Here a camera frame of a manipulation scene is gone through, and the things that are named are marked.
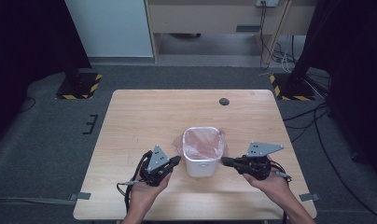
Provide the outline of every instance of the tape mark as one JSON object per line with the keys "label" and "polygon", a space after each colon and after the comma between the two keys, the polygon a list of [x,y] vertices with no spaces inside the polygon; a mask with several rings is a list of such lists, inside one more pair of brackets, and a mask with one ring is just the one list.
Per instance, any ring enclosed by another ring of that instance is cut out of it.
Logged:
{"label": "tape mark", "polygon": [[305,202],[305,201],[318,201],[320,200],[320,196],[319,194],[315,193],[315,194],[311,194],[311,193],[306,193],[306,194],[301,194],[299,195],[300,196],[300,199],[302,202]]}
{"label": "tape mark", "polygon": [[69,197],[69,201],[77,201],[77,199],[89,200],[90,197],[91,197],[90,193],[79,192],[78,194],[71,194]]}
{"label": "tape mark", "polygon": [[96,120],[98,119],[98,115],[90,115],[91,117],[94,117],[93,121],[92,122],[87,122],[87,125],[90,125],[91,128],[90,128],[90,131],[87,132],[87,133],[83,133],[83,134],[92,134],[92,131],[93,131],[93,127],[95,127],[95,123],[96,123]]}

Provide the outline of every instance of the power outlet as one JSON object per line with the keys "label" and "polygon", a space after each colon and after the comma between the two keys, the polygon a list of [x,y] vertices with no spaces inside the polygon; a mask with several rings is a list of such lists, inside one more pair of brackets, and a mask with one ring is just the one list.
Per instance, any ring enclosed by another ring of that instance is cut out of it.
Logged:
{"label": "power outlet", "polygon": [[265,2],[266,7],[277,7],[279,0],[257,0],[256,7],[262,7],[263,2]]}

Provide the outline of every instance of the human hand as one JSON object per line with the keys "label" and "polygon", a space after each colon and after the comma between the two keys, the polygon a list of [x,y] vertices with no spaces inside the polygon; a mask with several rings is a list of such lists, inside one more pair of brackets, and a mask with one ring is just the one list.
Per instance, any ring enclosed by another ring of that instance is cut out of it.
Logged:
{"label": "human hand", "polygon": [[314,220],[294,196],[283,177],[276,174],[272,168],[270,175],[265,180],[257,180],[252,175],[243,174],[246,181],[257,189],[263,191],[267,197],[278,204],[289,216],[292,223],[314,223]]}
{"label": "human hand", "polygon": [[277,175],[273,168],[265,180],[257,180],[249,174],[243,174],[243,176],[252,187],[263,191],[274,203],[281,204],[293,196],[287,182],[283,177]]}
{"label": "human hand", "polygon": [[157,196],[168,187],[170,178],[171,174],[168,174],[157,187],[151,187],[145,182],[134,184],[131,190],[130,209],[122,223],[141,223],[154,201],[156,201]]}
{"label": "human hand", "polygon": [[151,187],[145,182],[133,185],[130,209],[139,208],[147,213],[157,196],[168,186],[170,178],[171,174],[168,174],[157,187]]}

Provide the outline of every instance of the white cabinet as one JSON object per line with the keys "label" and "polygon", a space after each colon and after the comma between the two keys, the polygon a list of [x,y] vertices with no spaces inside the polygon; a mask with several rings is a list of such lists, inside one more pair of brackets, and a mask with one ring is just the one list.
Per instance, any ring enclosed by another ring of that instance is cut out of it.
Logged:
{"label": "white cabinet", "polygon": [[144,1],[65,3],[89,57],[153,57]]}

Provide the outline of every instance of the forearm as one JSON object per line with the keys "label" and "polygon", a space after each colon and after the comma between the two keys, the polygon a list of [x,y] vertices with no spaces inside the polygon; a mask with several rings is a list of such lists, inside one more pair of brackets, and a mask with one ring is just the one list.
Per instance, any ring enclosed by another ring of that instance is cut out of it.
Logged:
{"label": "forearm", "polygon": [[312,217],[308,214],[302,204],[294,197],[289,195],[289,198],[283,200],[278,204],[287,214],[288,218],[293,224],[296,223],[315,223]]}
{"label": "forearm", "polygon": [[146,213],[138,209],[130,209],[121,224],[140,224]]}

